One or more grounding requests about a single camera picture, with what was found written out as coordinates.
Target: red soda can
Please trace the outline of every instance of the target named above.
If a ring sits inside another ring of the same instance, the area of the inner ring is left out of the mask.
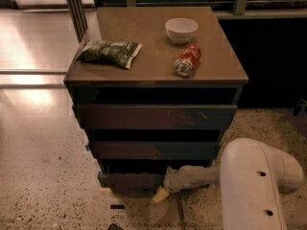
[[[200,63],[200,59],[201,48],[196,44],[189,44],[175,61],[177,74],[189,78],[195,66]]]

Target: bowl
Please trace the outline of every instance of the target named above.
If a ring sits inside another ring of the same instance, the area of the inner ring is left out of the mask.
[[[167,36],[177,45],[188,43],[198,27],[197,22],[188,18],[173,18],[165,23]]]

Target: cabinet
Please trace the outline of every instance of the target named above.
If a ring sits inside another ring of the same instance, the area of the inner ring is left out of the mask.
[[[199,23],[191,42],[201,47],[201,64],[189,79],[175,74],[184,46],[168,41],[164,24],[172,17]],[[90,38],[142,44],[129,70],[74,59],[64,79],[102,186],[155,191],[167,166],[209,166],[248,82],[212,10],[98,8],[91,25],[76,56]]]

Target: concrete floor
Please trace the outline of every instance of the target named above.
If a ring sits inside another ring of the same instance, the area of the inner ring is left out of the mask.
[[[2,68],[67,69],[78,47],[67,11],[0,10],[0,39]],[[152,195],[129,197],[101,188],[99,165],[85,150],[63,76],[0,78],[1,230],[107,230],[111,223],[125,230],[181,229],[174,195],[154,204]],[[25,86],[46,82],[51,87]],[[213,166],[219,165],[225,145],[239,137],[285,150],[307,174],[306,116],[294,117],[289,109],[238,110]],[[218,186],[181,197],[186,229],[223,229]],[[288,229],[306,230],[307,184],[283,195],[282,203]]]

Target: cabinet top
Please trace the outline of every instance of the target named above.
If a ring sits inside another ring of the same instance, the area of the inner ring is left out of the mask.
[[[195,20],[199,28],[190,43],[201,47],[201,63],[189,79],[176,75],[174,63],[185,46],[173,45],[165,22],[174,17]],[[101,7],[76,53],[89,39],[142,44],[129,70],[73,59],[65,84],[204,84],[246,83],[248,76],[210,7]]]

